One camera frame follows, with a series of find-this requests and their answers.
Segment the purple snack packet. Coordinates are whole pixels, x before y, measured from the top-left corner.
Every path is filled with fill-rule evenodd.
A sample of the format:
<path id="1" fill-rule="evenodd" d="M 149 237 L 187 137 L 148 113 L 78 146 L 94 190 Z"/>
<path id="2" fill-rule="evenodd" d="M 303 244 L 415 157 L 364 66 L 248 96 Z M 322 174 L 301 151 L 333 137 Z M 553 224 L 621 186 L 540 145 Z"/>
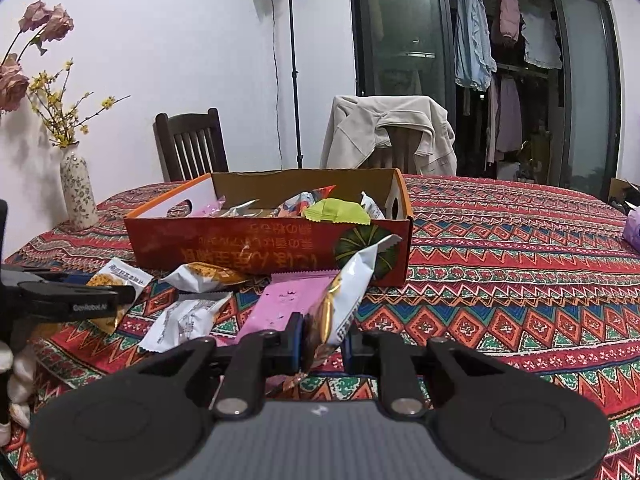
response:
<path id="1" fill-rule="evenodd" d="M 303 342 L 308 336 L 311 323 L 311 310 L 321 300 L 326 286 L 340 271 L 314 271 L 300 273 L 273 274 L 270 284 L 262 291 L 257 304 L 242 325 L 234 343 L 239 344 L 243 337 L 261 334 L 262 338 L 278 344 L 279 334 L 284 331 L 290 315 L 300 313 L 305 319 Z M 268 380 L 267 391 L 280 388 L 288 377 L 277 376 Z"/>

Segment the white orange cracker packet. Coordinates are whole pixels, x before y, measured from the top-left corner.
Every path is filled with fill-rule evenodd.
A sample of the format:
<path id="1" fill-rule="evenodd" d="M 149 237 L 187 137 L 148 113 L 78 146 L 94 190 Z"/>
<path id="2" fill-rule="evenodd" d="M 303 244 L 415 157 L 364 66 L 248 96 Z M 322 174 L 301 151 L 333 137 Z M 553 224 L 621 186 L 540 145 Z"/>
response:
<path id="1" fill-rule="evenodd" d="M 373 278 L 378 255 L 401 241 L 399 235 L 388 234 L 382 240 L 358 250 L 326 286 L 321 300 L 311 310 L 310 329 L 305 341 L 306 354 L 300 357 L 300 370 L 285 379 L 283 391 L 299 384 L 342 344 Z"/>

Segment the white cracker snack packet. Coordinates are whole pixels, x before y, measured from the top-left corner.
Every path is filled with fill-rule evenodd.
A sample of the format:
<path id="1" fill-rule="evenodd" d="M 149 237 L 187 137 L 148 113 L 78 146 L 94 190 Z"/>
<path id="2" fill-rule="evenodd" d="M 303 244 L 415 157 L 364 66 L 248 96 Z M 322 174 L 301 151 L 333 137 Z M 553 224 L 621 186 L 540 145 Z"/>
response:
<path id="1" fill-rule="evenodd" d="M 106 318 L 96 318 L 91 323 L 102 332 L 111 335 L 129 309 L 136 303 L 143 289 L 152 282 L 152 275 L 119 258 L 111 258 L 93 274 L 87 282 L 92 287 L 108 287 L 118 291 L 117 309 Z"/>

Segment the white cracker packet back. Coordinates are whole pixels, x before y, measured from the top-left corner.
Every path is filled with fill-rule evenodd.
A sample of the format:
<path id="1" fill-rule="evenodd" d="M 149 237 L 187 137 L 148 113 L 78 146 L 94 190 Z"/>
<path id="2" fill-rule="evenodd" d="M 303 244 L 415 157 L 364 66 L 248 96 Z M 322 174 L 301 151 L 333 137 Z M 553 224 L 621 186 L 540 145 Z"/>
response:
<path id="1" fill-rule="evenodd" d="M 147 352 L 163 353 L 207 336 L 218 313 L 231 298 L 231 292 L 180 295 L 151 325 L 139 347 Z"/>

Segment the orange cracker snack packet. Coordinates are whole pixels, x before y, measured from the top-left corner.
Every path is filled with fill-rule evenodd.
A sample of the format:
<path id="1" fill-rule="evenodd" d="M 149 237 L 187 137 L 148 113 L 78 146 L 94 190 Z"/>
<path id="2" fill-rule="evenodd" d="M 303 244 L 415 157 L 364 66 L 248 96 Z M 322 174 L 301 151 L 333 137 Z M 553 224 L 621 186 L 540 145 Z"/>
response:
<path id="1" fill-rule="evenodd" d="M 228 286 L 245 283 L 248 277 L 238 271 L 215 266 L 204 262 L 190 262 L 178 266 L 164 278 L 160 283 L 166 283 L 180 292 L 190 292 L 190 294 L 202 294 L 203 292 L 214 292 Z"/>

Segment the red blue spicy snack bag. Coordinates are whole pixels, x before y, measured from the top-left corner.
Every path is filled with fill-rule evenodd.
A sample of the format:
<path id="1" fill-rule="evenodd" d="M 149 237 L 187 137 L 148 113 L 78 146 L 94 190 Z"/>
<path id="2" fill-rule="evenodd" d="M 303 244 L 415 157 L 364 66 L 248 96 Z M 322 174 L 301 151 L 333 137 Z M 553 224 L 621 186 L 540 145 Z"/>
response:
<path id="1" fill-rule="evenodd" d="M 276 218 L 300 217 L 305 209 L 327 198 L 333 190 L 334 185 L 329 185 L 299 192 L 277 206 L 271 215 Z"/>

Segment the large green snack bar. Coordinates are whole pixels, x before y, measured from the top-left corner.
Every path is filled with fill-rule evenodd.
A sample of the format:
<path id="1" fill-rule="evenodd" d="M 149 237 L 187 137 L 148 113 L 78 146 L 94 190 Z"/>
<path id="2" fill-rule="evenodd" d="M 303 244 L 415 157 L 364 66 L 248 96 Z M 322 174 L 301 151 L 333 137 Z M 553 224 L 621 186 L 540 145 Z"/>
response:
<path id="1" fill-rule="evenodd" d="M 324 198 L 303 211 L 303 217 L 312 222 L 351 223 L 368 226 L 370 216 L 358 204 L 338 198 Z"/>

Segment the red orange cardboard box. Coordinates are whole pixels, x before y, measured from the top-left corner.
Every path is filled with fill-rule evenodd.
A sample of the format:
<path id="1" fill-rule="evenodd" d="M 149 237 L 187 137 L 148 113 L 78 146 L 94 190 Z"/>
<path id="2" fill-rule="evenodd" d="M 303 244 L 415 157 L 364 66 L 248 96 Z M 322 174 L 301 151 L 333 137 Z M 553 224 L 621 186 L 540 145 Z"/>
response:
<path id="1" fill-rule="evenodd" d="M 349 203 L 371 197 L 383 218 L 363 226 L 273 215 L 296 194 L 325 186 Z M 207 262 L 246 274 L 338 269 L 355 252 L 396 234 L 399 243 L 378 256 L 373 283 L 400 286 L 407 278 L 413 212 L 404 178 L 393 168 L 215 172 L 130 211 L 125 226 L 142 268 L 172 271 Z"/>

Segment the yellow blossom branches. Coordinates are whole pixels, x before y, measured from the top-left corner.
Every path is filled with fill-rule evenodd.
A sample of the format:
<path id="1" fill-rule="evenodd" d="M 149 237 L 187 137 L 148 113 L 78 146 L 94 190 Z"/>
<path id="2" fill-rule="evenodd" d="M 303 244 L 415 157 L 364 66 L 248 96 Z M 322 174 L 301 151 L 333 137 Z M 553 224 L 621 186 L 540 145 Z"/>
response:
<path id="1" fill-rule="evenodd" d="M 82 104 L 90 99 L 94 92 L 86 91 L 77 99 L 66 101 L 73 67 L 74 60 L 70 58 L 55 73 L 48 73 L 45 70 L 39 72 L 29 81 L 26 93 L 30 108 L 40 119 L 50 144 L 61 150 L 78 143 L 77 133 L 89 133 L 90 120 L 130 98 L 130 96 L 107 96 L 94 112 L 83 113 Z"/>

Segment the patterned red tablecloth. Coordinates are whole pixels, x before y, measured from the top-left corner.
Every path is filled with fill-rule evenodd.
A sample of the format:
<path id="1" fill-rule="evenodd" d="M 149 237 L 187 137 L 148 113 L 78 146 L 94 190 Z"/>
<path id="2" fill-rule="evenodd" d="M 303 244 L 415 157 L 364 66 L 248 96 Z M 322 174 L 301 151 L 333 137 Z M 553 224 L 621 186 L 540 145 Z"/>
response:
<path id="1" fill-rule="evenodd" d="M 414 213 L 408 278 L 372 288 L 355 321 L 409 344 L 445 336 L 582 394 L 611 425 L 596 479 L 639 479 L 639 254 L 623 241 L 624 216 L 596 198 L 536 184 L 405 176 Z M 98 206 L 100 222 L 66 223 L 33 238 L 6 263 L 93 274 L 112 257 L 134 263 L 124 218 L 176 188 L 157 183 Z M 70 323 L 36 343 L 34 410 L 147 353 L 138 342 L 177 293 L 156 281 L 113 335 Z M 352 401 L 373 379 L 343 374 L 338 350 L 281 399 Z"/>

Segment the chair under beige jacket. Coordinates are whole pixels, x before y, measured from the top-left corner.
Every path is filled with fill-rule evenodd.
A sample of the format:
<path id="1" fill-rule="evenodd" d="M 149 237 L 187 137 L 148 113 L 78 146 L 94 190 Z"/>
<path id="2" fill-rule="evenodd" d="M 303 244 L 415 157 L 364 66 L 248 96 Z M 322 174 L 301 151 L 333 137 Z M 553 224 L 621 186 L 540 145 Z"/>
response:
<path id="1" fill-rule="evenodd" d="M 385 131 L 388 143 L 376 148 L 364 161 L 363 168 L 397 168 L 403 174 L 420 174 L 414 155 L 422 133 L 401 127 L 388 127 Z"/>

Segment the dark wooden chair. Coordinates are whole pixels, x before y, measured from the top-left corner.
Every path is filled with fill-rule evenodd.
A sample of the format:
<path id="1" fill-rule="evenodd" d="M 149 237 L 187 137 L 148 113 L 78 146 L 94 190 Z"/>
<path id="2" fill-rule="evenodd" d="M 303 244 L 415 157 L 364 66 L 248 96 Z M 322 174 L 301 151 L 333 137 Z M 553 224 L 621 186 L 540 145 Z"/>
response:
<path id="1" fill-rule="evenodd" d="M 218 110 L 205 114 L 168 116 L 160 113 L 153 124 L 166 181 L 183 181 L 211 172 L 228 172 Z"/>

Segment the beige jacket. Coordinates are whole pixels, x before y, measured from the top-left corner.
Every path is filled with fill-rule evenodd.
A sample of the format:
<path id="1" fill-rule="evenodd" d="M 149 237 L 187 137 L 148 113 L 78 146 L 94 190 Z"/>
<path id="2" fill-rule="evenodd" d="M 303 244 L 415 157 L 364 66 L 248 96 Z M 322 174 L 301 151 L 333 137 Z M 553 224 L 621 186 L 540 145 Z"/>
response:
<path id="1" fill-rule="evenodd" d="M 418 174 L 454 176 L 454 129 L 448 112 L 429 96 L 336 96 L 326 128 L 320 166 L 357 168 L 378 148 L 390 148 L 390 129 L 418 135 L 410 150 Z"/>

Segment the light blue hanging shirt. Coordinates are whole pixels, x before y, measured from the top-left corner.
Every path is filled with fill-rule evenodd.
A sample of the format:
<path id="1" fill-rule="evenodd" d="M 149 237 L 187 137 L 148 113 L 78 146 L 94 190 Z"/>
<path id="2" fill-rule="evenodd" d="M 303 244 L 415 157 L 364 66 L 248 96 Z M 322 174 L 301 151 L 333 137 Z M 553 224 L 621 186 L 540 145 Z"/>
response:
<path id="1" fill-rule="evenodd" d="M 490 33 L 483 0 L 457 0 L 454 31 L 454 76 L 462 88 L 485 92 L 497 64 L 491 55 Z"/>

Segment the white hanging top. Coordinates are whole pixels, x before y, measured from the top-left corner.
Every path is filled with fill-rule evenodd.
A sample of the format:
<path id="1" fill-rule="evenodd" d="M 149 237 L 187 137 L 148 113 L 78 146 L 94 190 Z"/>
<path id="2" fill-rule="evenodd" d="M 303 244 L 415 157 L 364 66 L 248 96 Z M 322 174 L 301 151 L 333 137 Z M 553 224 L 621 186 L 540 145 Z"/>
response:
<path id="1" fill-rule="evenodd" d="M 544 70 L 562 68 L 561 49 L 556 40 L 556 25 L 549 9 L 526 4 L 521 10 L 524 61 Z"/>

